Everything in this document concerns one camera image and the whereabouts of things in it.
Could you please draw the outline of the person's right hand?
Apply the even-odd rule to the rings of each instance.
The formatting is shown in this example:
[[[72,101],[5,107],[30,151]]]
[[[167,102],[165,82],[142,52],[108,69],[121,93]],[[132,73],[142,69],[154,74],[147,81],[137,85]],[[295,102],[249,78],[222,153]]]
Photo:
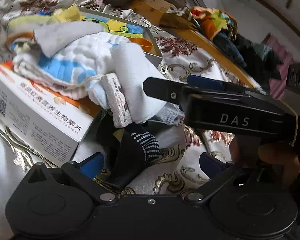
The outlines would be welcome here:
[[[260,145],[258,139],[234,137],[229,146],[232,161],[243,166],[255,166],[260,161],[283,167],[282,182],[291,185],[300,173],[298,155],[275,145]]]

